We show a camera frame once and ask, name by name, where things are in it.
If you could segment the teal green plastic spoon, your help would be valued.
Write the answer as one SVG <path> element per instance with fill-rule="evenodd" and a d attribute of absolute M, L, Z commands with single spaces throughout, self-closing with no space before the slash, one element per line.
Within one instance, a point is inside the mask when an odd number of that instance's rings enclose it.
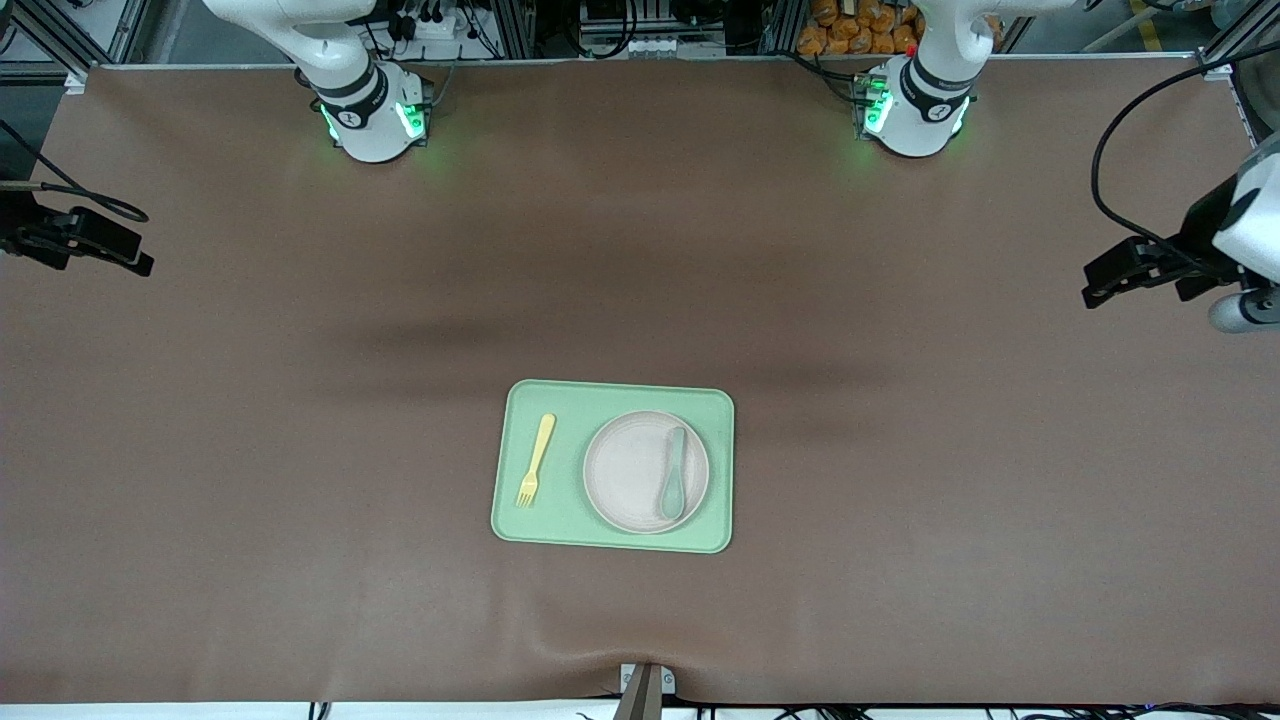
<path fill-rule="evenodd" d="M 677 521 L 685 512 L 684 457 L 687 432 L 675 427 L 668 437 L 666 473 L 660 488 L 660 512 L 664 519 Z"/>

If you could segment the aluminium frame post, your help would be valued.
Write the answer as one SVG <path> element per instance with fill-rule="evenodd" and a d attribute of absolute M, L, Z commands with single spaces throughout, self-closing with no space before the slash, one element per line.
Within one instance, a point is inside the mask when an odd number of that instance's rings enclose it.
<path fill-rule="evenodd" d="M 1271 44 L 1280 50 L 1280 0 L 1213 0 L 1211 14 L 1222 27 L 1196 53 L 1206 79 L 1226 79 L 1248 51 Z"/>
<path fill-rule="evenodd" d="M 97 46 L 51 0 L 0 0 L 0 87 L 58 87 L 78 96 Z"/>

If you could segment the white power strip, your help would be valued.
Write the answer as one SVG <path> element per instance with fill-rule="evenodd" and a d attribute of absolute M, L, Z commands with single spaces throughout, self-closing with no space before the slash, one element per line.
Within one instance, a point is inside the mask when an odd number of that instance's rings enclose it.
<path fill-rule="evenodd" d="M 448 42 L 479 38 L 479 28 L 457 8 L 442 12 L 439 15 L 430 15 L 428 19 L 402 14 L 390 22 L 388 29 L 393 31 L 397 40 L 403 41 Z"/>

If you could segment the light green rectangular tray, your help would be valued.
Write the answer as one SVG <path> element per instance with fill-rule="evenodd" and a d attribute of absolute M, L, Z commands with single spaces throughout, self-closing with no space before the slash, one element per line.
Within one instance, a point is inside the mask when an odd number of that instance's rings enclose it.
<path fill-rule="evenodd" d="M 710 489 L 692 519 L 657 536 L 607 524 L 588 501 L 582 462 L 595 433 L 632 411 L 687 421 L 710 455 Z M 539 471 L 538 496 L 516 506 L 543 414 L 556 429 Z M 525 379 L 508 392 L 495 471 L 492 529 L 503 541 L 676 553 L 718 553 L 733 534 L 735 405 L 721 389 Z"/>

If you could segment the round beige plate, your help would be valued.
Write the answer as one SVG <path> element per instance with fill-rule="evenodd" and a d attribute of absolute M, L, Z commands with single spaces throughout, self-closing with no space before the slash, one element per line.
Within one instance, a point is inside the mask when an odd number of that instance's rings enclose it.
<path fill-rule="evenodd" d="M 684 457 L 685 512 L 677 521 L 660 512 L 668 437 L 687 432 Z M 700 509 L 710 489 L 710 455 L 684 419 L 662 411 L 625 413 L 607 421 L 591 438 L 582 462 L 588 501 L 611 527 L 634 536 L 671 532 Z"/>

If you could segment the white terminal block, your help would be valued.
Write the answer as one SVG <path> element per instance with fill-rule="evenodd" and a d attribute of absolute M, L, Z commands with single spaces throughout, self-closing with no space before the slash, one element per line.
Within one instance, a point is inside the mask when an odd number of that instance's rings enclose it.
<path fill-rule="evenodd" d="M 682 44 L 675 38 L 616 38 L 607 45 L 584 45 L 579 55 L 590 60 L 605 59 L 676 59 Z"/>

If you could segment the yellow plastic fork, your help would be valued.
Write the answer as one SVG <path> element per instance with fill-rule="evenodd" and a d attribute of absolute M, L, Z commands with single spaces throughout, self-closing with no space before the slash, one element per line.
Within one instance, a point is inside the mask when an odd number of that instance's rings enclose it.
<path fill-rule="evenodd" d="M 538 489 L 540 486 L 539 471 L 541 469 L 541 462 L 545 457 L 547 448 L 550 443 L 552 434 L 556 429 L 557 418 L 554 414 L 543 414 L 539 424 L 535 442 L 532 446 L 531 457 L 527 465 L 527 470 L 518 484 L 518 493 L 516 497 L 516 506 L 520 509 L 527 509 L 532 505 L 538 496 Z"/>

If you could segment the orange snack packets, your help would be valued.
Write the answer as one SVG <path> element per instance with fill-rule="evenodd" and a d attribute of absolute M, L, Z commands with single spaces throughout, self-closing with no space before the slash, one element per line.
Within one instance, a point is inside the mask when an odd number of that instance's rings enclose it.
<path fill-rule="evenodd" d="M 910 0 L 806 0 L 795 53 L 904 55 L 915 51 L 925 18 Z"/>

